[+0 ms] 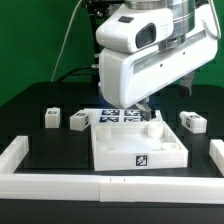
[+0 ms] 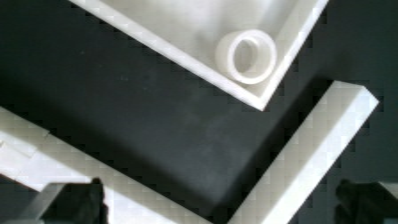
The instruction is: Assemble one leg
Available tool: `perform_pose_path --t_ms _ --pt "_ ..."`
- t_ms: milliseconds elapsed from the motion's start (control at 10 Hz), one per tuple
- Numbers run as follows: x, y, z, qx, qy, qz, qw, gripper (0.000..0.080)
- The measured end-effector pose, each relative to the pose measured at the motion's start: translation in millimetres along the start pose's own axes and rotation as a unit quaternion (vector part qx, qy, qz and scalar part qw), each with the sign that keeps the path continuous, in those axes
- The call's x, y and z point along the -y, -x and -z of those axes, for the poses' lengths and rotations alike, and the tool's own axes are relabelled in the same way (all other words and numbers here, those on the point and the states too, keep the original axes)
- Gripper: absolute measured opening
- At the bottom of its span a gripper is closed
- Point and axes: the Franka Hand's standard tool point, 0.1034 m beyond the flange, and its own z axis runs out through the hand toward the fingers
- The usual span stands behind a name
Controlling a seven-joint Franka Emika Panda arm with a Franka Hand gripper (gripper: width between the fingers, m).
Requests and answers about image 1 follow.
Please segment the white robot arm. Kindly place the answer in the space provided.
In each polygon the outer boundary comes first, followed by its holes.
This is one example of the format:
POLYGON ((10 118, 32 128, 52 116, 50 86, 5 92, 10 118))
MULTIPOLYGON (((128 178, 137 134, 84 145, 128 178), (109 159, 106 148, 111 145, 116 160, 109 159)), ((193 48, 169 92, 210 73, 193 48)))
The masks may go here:
POLYGON ((125 0, 96 31, 104 99, 151 119, 148 97, 211 61, 220 38, 213 0, 125 0))

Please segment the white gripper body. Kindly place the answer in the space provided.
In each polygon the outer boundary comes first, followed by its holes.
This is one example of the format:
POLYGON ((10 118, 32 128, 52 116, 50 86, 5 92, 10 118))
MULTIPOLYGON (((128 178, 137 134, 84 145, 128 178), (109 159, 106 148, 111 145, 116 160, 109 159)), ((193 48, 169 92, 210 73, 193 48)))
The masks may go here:
POLYGON ((97 42, 104 47, 100 82, 108 103, 128 108, 215 57, 218 38, 211 10, 197 9, 185 41, 164 49, 173 19, 169 9, 119 9, 97 29, 97 42))

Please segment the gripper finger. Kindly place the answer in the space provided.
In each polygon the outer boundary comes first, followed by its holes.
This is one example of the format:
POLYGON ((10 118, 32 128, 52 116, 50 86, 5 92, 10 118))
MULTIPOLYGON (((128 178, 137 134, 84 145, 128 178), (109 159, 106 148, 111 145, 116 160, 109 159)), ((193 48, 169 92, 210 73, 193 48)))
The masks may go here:
POLYGON ((181 78, 179 86, 179 94, 182 97, 189 97, 192 95, 193 80, 194 80, 193 73, 189 73, 181 78))
POLYGON ((140 115, 143 120, 149 121, 152 119, 152 114, 151 114, 152 110, 148 106, 146 100, 139 101, 138 103, 136 103, 136 106, 140 110, 140 115))

